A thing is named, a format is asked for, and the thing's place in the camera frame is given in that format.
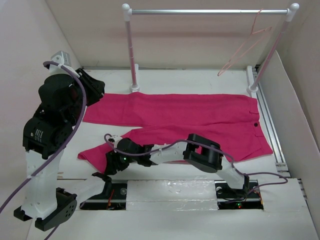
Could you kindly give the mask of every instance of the pink hanger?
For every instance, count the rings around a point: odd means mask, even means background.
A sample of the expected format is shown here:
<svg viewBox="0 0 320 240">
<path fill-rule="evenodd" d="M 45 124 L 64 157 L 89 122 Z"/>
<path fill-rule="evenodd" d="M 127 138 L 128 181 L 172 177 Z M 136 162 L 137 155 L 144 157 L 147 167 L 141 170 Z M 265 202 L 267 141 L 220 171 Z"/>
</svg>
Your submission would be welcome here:
<svg viewBox="0 0 320 240">
<path fill-rule="evenodd" d="M 229 59 L 229 61 L 221 68 L 221 70 L 218 72 L 218 76 L 221 76 L 226 70 L 228 70 L 229 68 L 231 68 L 235 63 L 237 63 L 244 55 L 247 54 L 247 52 L 249 52 L 250 49 L 252 49 L 255 45 L 257 45 L 259 42 L 261 42 L 263 39 L 266 38 L 267 36 L 267 33 L 272 29 L 272 26 L 269 26 L 265 29 L 261 29 L 261 30 L 258 30 L 258 31 L 254 31 L 254 28 L 255 28 L 255 24 L 256 24 L 256 20 L 257 20 L 257 17 L 258 15 L 260 14 L 260 12 L 263 10 L 263 8 L 256 14 L 255 18 L 254 18 L 254 22 L 253 22 L 253 25 L 252 25 L 252 28 L 251 28 L 251 33 L 249 35 L 249 37 L 244 41 L 244 43 L 242 43 L 242 45 L 236 50 L 236 52 L 233 54 L 233 56 Z M 262 33 L 264 32 L 264 34 L 251 46 L 249 47 L 244 53 L 242 53 L 241 56 L 239 56 L 233 63 L 230 63 L 233 58 L 237 55 L 237 53 L 242 49 L 242 47 L 249 41 L 249 39 L 255 35 L 255 34 L 258 34 L 258 33 Z"/>
</svg>

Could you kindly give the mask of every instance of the clear plastic tape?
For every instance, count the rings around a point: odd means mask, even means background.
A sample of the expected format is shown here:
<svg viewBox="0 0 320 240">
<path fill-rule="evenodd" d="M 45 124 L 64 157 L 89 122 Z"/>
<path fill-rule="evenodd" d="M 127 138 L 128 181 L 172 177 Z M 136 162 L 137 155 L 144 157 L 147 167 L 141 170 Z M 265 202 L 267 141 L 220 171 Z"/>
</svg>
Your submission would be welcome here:
<svg viewBox="0 0 320 240">
<path fill-rule="evenodd" d="M 127 183 L 129 211 L 217 210 L 213 180 L 131 180 Z"/>
</svg>

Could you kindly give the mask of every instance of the folded garment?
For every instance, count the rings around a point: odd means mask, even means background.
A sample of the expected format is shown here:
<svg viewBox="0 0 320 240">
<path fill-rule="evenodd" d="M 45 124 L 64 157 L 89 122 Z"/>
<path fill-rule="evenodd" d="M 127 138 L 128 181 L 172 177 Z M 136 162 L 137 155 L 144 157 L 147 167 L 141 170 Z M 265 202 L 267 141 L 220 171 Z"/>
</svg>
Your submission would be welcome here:
<svg viewBox="0 0 320 240">
<path fill-rule="evenodd" d="M 140 145 L 163 145 L 179 139 L 187 139 L 189 134 L 198 134 L 219 143 L 221 149 L 232 155 L 236 162 L 272 154 L 259 122 L 253 119 L 250 122 L 216 123 L 205 126 L 149 126 L 131 130 L 122 137 L 130 138 Z M 103 173 L 107 166 L 106 153 L 111 150 L 110 146 L 105 143 L 79 153 L 78 158 L 88 160 L 99 172 Z"/>
<path fill-rule="evenodd" d="M 105 94 L 89 106 L 83 121 L 146 127 L 206 126 L 258 122 L 257 100 L 236 94 Z"/>
</svg>

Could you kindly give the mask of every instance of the vertical rack post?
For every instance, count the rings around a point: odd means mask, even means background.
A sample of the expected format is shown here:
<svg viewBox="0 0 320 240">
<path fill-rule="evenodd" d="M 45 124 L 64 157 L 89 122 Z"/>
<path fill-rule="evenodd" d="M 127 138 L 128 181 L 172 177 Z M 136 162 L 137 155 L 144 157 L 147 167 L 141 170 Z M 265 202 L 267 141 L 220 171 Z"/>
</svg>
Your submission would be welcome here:
<svg viewBox="0 0 320 240">
<path fill-rule="evenodd" d="M 285 34 L 287 28 L 288 28 L 288 25 L 289 23 L 292 21 L 292 19 L 294 18 L 297 10 L 299 9 L 299 4 L 298 3 L 293 3 L 291 4 L 290 8 L 288 9 L 288 13 L 286 15 L 286 18 L 282 24 L 282 27 L 281 27 L 281 30 L 278 34 L 278 36 L 276 37 L 276 40 L 270 50 L 270 52 L 268 53 L 265 61 L 263 62 L 262 66 L 261 66 L 261 69 L 259 70 L 259 73 L 258 75 L 256 76 L 256 79 L 254 81 L 254 83 L 252 85 L 250 85 L 248 88 L 247 88 L 247 92 L 250 94 L 250 93 L 255 93 L 258 91 L 258 83 L 259 81 L 261 80 L 261 77 L 262 75 L 264 74 L 269 62 L 270 62 L 270 59 L 272 58 L 272 56 L 274 55 L 275 51 L 276 51 L 276 48 L 281 40 L 281 38 L 283 37 L 283 35 Z"/>
<path fill-rule="evenodd" d="M 134 59 L 134 49 L 132 44 L 132 34 L 131 34 L 131 26 L 130 26 L 130 16 L 132 15 L 132 9 L 128 4 L 122 5 L 123 16 L 125 21 L 125 29 L 126 36 L 128 41 L 128 51 L 129 51 L 129 60 L 130 60 L 130 70 L 131 70 L 131 78 L 132 84 L 130 86 L 131 92 L 138 92 L 140 90 L 140 86 L 137 82 L 137 73 L 135 67 L 135 59 Z"/>
</svg>

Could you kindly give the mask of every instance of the metal rod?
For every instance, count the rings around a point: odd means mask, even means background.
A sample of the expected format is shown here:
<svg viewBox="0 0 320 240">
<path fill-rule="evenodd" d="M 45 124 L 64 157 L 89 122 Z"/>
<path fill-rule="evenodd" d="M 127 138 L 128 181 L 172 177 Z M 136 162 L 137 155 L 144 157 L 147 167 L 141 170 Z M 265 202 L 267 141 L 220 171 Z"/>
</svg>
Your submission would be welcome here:
<svg viewBox="0 0 320 240">
<path fill-rule="evenodd" d="M 279 32 L 278 36 L 276 37 L 276 40 L 270 50 L 270 52 L 268 53 L 265 61 L 263 62 L 262 66 L 261 66 L 261 69 L 259 69 L 259 72 L 258 72 L 258 75 L 256 76 L 256 79 L 254 81 L 254 83 L 252 84 L 252 86 L 250 86 L 251 89 L 256 89 L 258 87 L 258 83 L 259 81 L 261 80 L 261 76 L 262 74 L 264 74 L 269 62 L 270 62 L 270 59 L 272 58 L 272 56 L 274 55 L 276 49 L 277 49 L 277 46 L 281 40 L 281 38 L 283 37 L 283 35 L 285 34 L 287 28 L 288 28 L 288 25 L 289 25 L 289 21 L 284 21 L 283 24 L 282 24 L 282 27 L 281 27 L 281 31 Z"/>
<path fill-rule="evenodd" d="M 125 28 L 126 28 L 126 36 L 128 39 L 128 50 L 129 50 L 132 86 L 135 87 L 135 86 L 137 86 L 137 76 L 136 76 L 136 68 L 135 68 L 134 49 L 133 49 L 133 45 L 132 45 L 132 34 L 131 34 L 130 21 L 125 22 Z"/>
<path fill-rule="evenodd" d="M 132 15 L 256 15 L 260 10 L 213 9 L 213 10 L 141 10 L 132 9 Z M 287 15 L 285 10 L 262 10 L 260 15 Z"/>
</svg>

